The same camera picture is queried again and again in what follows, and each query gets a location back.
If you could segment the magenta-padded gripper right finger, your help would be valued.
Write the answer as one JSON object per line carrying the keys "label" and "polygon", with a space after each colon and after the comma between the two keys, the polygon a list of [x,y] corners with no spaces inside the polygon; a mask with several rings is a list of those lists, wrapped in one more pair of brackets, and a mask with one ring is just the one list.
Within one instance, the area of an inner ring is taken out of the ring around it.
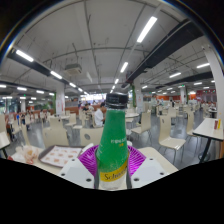
{"label": "magenta-padded gripper right finger", "polygon": [[158,152],[152,148],[128,147],[128,177],[132,188],[141,188],[166,176]]}

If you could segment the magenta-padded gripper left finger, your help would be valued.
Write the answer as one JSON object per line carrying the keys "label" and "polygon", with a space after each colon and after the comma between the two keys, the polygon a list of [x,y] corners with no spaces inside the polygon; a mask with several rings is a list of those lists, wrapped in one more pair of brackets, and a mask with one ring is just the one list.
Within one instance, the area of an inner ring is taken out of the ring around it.
{"label": "magenta-padded gripper left finger", "polygon": [[98,168],[95,152],[98,146],[89,144],[81,154],[70,159],[59,172],[58,176],[78,186],[90,189],[99,187]]}

